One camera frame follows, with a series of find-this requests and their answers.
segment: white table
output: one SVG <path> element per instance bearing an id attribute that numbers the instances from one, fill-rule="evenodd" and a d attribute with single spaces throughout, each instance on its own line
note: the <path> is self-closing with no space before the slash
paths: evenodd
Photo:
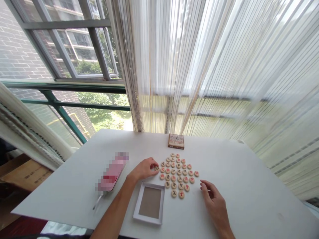
<path id="1" fill-rule="evenodd" d="M 160 163 L 179 153 L 200 179 L 213 182 L 227 203 L 236 238 L 318 238 L 319 221 L 245 144 L 236 140 L 185 136 L 185 150 L 167 147 L 168 135 L 102 129 L 31 193 L 13 213 L 94 229 L 125 176 L 148 157 Z M 115 152 L 130 160 L 113 193 L 93 211 L 95 184 Z M 163 184 L 159 175 L 147 182 Z M 163 225 L 133 219 L 140 190 L 132 195 L 120 235 L 134 238 L 218 238 L 200 191 L 199 179 L 183 200 L 166 190 Z"/>

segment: brick wall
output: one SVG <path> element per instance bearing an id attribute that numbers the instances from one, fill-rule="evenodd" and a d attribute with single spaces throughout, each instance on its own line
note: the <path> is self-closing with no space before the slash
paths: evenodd
<path id="1" fill-rule="evenodd" d="M 0 78 L 46 79 L 53 81 L 52 76 L 4 1 L 0 1 Z M 38 90 L 10 90 L 20 99 L 46 100 L 45 96 Z M 55 91 L 54 94 L 60 101 L 79 102 L 74 92 Z M 71 146 L 76 147 L 77 145 L 78 147 L 71 135 L 74 135 L 74 133 L 70 134 L 65 128 L 61 128 L 60 123 L 64 124 L 69 130 L 64 121 L 52 123 L 52 121 L 59 118 L 59 116 L 54 115 L 57 112 L 52 107 L 45 105 L 28 105 L 28 107 L 45 124 L 50 124 L 49 127 L 54 129 Z M 65 109 L 87 139 L 94 135 L 95 129 L 84 109 L 74 107 L 65 107 Z"/>
<path id="2" fill-rule="evenodd" d="M 4 1 L 0 1 L 0 78 L 52 79 Z"/>

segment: hand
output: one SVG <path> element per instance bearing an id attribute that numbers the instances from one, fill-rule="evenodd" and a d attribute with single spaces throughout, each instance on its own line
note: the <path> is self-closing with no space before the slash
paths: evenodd
<path id="1" fill-rule="evenodd" d="M 201 180 L 205 206 L 218 231 L 220 238 L 235 238 L 230 228 L 226 202 L 214 184 Z"/>
<path id="2" fill-rule="evenodd" d="M 138 180 L 148 178 L 158 174 L 159 171 L 152 171 L 152 168 L 159 167 L 159 164 L 151 157 L 141 161 L 135 169 L 128 175 L 133 180 Z"/>

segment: white curtain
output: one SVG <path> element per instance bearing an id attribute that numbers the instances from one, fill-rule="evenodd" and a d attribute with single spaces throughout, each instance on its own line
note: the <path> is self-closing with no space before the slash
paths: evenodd
<path id="1" fill-rule="evenodd" d="M 135 130 L 243 140 L 300 199 L 319 196 L 319 0 L 112 8 Z"/>
<path id="2" fill-rule="evenodd" d="M 0 137 L 53 171 L 74 152 L 1 82 Z"/>

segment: window pane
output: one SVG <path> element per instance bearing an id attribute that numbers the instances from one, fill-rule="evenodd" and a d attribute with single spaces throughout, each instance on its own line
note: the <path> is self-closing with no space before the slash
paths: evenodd
<path id="1" fill-rule="evenodd" d="M 47 105 L 25 104 L 43 123 L 73 148 L 81 147 L 63 119 L 60 119 Z"/>
<path id="2" fill-rule="evenodd" d="M 67 112 L 75 112 L 77 117 L 73 115 L 71 118 L 74 123 L 81 129 L 86 130 L 89 134 L 85 137 L 89 139 L 95 132 L 102 128 L 119 129 L 133 131 L 132 115 L 130 111 L 113 111 L 101 109 L 89 109 L 78 107 L 63 107 Z"/>
<path id="3" fill-rule="evenodd" d="M 116 106 L 130 106 L 125 94 L 52 91 L 59 101 L 80 102 L 84 104 L 102 104 Z"/>
<path id="4" fill-rule="evenodd" d="M 113 49 L 113 54 L 114 54 L 114 59 L 115 59 L 115 63 L 116 63 L 117 71 L 118 71 L 118 77 L 113 77 L 113 79 L 123 79 L 122 69 L 120 67 L 119 58 L 118 58 L 117 52 L 116 52 L 116 46 L 115 46 L 112 28 L 107 28 L 107 29 L 109 32 L 109 36 L 110 36 L 110 40 L 111 40 L 111 44 L 112 44 L 112 49 Z"/>
<path id="5" fill-rule="evenodd" d="M 38 90 L 16 88 L 9 88 L 9 90 L 21 100 L 47 100 Z"/>
<path id="6" fill-rule="evenodd" d="M 54 63 L 58 67 L 59 71 L 61 72 L 62 77 L 70 77 L 70 73 L 67 70 L 59 52 L 56 49 L 55 44 L 47 30 L 36 30 L 35 33 L 38 35 L 39 39 L 43 42 L 44 47 L 48 50 L 51 58 L 53 59 Z"/>
<path id="7" fill-rule="evenodd" d="M 0 16 L 0 78 L 53 81 L 5 1 L 0 1 Z"/>
<path id="8" fill-rule="evenodd" d="M 84 20 L 78 0 L 44 0 L 44 4 L 52 21 Z M 94 19 L 100 19 L 96 3 L 90 0 L 90 5 Z M 42 22 L 32 1 L 24 0 L 21 6 L 27 14 L 28 21 Z"/>
<path id="9" fill-rule="evenodd" d="M 67 29 L 66 33 L 71 41 L 70 49 L 75 50 L 76 59 L 72 62 L 76 72 L 79 75 L 100 74 L 103 77 L 87 28 Z"/>
<path id="10" fill-rule="evenodd" d="M 100 41 L 101 41 L 102 48 L 104 51 L 104 56 L 106 59 L 107 67 L 109 69 L 109 73 L 114 73 L 114 67 L 112 64 L 111 55 L 110 55 L 110 52 L 108 49 L 108 44 L 106 41 L 105 32 L 104 32 L 103 28 L 98 28 L 98 33 L 99 33 Z"/>

